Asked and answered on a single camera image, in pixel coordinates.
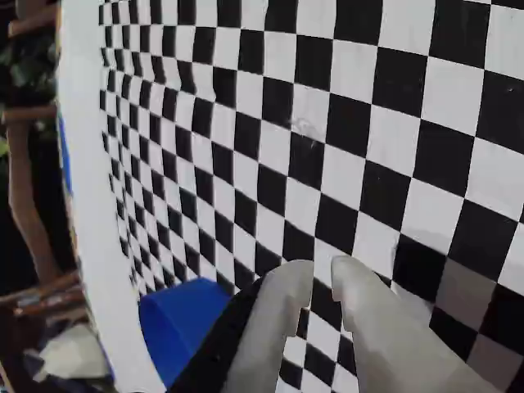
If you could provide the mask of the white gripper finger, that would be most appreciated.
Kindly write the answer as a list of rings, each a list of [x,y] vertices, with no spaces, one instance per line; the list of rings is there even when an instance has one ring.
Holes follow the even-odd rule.
[[[365,264],[332,258],[332,295],[353,337],[362,392],[494,392]]]

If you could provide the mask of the black-backed white gripper finger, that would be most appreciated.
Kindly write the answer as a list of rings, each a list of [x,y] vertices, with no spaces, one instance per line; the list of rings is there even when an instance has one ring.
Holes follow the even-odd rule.
[[[314,263],[294,260],[238,292],[171,386],[172,392],[274,392],[288,337],[310,302]]]

